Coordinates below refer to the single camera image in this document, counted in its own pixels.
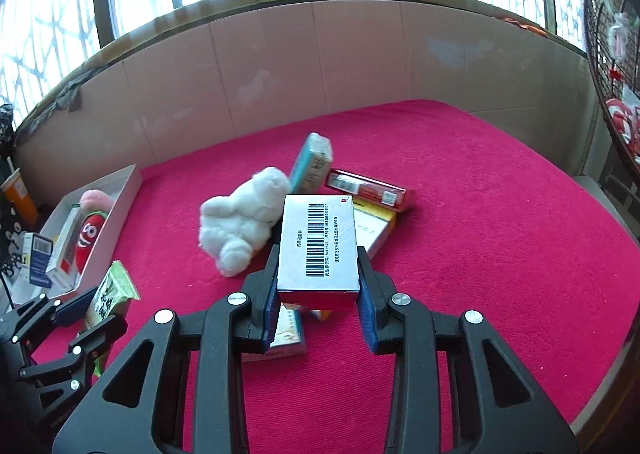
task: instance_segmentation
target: teal box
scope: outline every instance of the teal box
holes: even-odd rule
[[[291,192],[299,195],[317,194],[333,162],[334,153],[329,138],[316,132],[309,134],[289,174]]]

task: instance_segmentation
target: tiled wall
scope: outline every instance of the tiled wall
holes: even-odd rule
[[[18,148],[36,201],[329,112],[412,98],[481,117],[574,174],[593,112],[585,59],[499,20],[383,0],[278,6],[135,53]]]

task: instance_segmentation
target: white plush toy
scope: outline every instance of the white plush toy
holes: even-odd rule
[[[230,196],[216,196],[200,207],[200,247],[216,259],[225,277],[249,266],[254,251],[267,244],[271,228],[282,217],[289,178],[268,167]]]

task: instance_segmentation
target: magenta cloth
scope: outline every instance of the magenta cloth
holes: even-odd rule
[[[263,167],[288,172],[312,131],[331,138],[335,166],[417,189],[417,208],[400,215],[374,267],[430,309],[481,311],[573,420],[638,308],[640,253],[570,177],[437,101],[332,114],[148,169],[114,254],[142,301],[130,307],[129,331],[114,352],[158,309],[203,310],[240,288],[244,275],[223,278],[198,249],[198,208]],[[393,359],[368,352],[355,308],[304,325],[305,356],[244,366],[252,453],[382,452]],[[59,333],[57,352],[70,333]],[[190,446],[190,411],[187,421]],[[448,416],[443,430],[450,446]]]

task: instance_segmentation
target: plush toy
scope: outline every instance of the plush toy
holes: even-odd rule
[[[112,208],[113,199],[101,190],[88,190],[80,198],[80,210],[86,214],[76,243],[76,268],[80,274]]]
[[[202,204],[200,247],[216,259],[222,275],[233,277],[249,266],[282,217],[284,198],[290,192],[286,174],[268,167],[230,196],[216,196]]]

